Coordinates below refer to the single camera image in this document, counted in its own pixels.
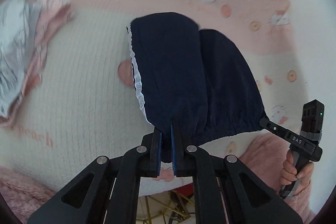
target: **person's arm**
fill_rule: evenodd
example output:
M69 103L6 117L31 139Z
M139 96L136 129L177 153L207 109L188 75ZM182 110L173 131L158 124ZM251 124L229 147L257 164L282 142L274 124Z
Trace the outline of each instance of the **person's arm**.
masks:
M299 173L292 165L294 161L293 154L288 150L286 160L283 162L281 170L280 185L289 185L297 179L301 179L299 186L295 191L295 195L286 200L286 203L295 210L302 218L304 223L309 223L315 216L309 209L309 197L311 191L310 178L314 171L314 163L309 162Z

